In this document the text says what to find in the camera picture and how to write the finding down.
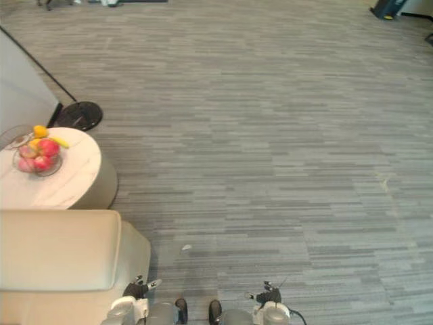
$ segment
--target banana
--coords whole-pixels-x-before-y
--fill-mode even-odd
[[[69,144],[68,144],[68,142],[66,142],[65,140],[63,140],[63,139],[60,139],[59,137],[49,137],[48,139],[51,139],[51,140],[53,140],[53,141],[55,141],[55,142],[57,142],[59,145],[61,145],[63,148],[69,148]]]

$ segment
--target yellow fruit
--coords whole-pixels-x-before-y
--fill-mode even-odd
[[[38,142],[40,142],[41,139],[33,139],[28,143],[28,146],[32,148],[34,151],[38,151]]]
[[[48,129],[43,125],[35,125],[33,127],[34,137],[46,137],[48,135]]]
[[[48,139],[51,139],[55,142],[57,142],[59,145],[61,145],[63,148],[69,148],[68,142],[66,142],[63,139],[60,139],[59,137],[49,137]]]

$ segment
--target white partition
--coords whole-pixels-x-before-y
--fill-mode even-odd
[[[0,31],[0,133],[20,124],[46,125],[59,104],[29,60]]]
[[[401,12],[433,16],[433,0],[407,0]]]

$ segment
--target glass bowl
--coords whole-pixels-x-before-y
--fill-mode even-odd
[[[0,135],[0,150],[16,149],[29,142],[33,137],[33,128],[30,125],[17,125],[4,131]]]
[[[22,173],[25,173],[24,171],[21,171],[18,168],[18,163],[20,162],[21,159],[22,159],[22,157],[20,155],[20,151],[17,149],[15,151],[15,154],[13,157],[13,160],[14,160],[13,165],[17,170],[19,170]],[[29,160],[24,160],[23,163],[27,164],[27,166],[30,170],[33,170],[29,174],[34,174],[34,175],[37,175],[40,177],[45,177],[45,176],[53,175],[56,171],[58,171],[60,169],[60,167],[62,166],[62,163],[63,163],[63,159],[62,159],[62,156],[60,153],[56,154],[55,156],[51,156],[50,159],[51,159],[52,165],[50,166],[49,169],[45,169],[45,170],[38,169],[35,166],[32,166]]]

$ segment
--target wheel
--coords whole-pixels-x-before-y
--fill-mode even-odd
[[[218,300],[213,300],[209,304],[209,324],[218,325],[219,318],[223,313],[223,308]]]
[[[176,300],[175,305],[179,308],[178,311],[178,324],[188,323],[188,306],[184,298],[179,298]]]

